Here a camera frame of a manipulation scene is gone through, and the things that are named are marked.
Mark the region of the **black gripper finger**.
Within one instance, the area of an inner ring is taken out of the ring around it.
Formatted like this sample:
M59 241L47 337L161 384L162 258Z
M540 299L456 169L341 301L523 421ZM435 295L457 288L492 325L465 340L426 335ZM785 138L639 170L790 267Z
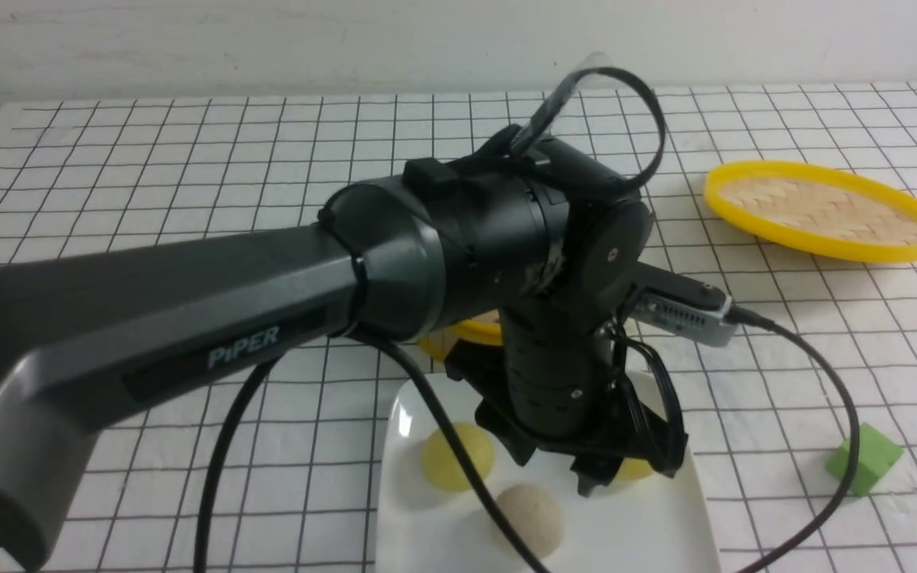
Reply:
M576 475L576 492L580 497L590 497L597 487L607 487L615 481L625 458L601 454L577 454L571 464Z

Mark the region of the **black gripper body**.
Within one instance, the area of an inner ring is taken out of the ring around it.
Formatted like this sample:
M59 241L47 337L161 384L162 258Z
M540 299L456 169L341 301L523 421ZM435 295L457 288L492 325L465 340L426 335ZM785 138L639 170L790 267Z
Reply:
M610 341L540 347L531 336L570 319L538 301L500 312L501 347L459 342L444 361L452 380L480 395L474 421L524 466L537 452L644 459L673 478L688 435L665 362L625 333L625 314L607 322Z

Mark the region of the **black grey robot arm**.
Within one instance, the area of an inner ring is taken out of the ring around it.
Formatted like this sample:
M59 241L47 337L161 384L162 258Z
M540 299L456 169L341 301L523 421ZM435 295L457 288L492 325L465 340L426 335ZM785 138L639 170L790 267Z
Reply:
M647 291L642 186L516 126L473 154L405 163L335 193L308 226L0 266L0 550L29 571L58 540L106 427L318 337L394 344L500 313L502 349L447 366L517 464L572 456L578 492L623 459L673 476L678 415L627 384L621 324Z

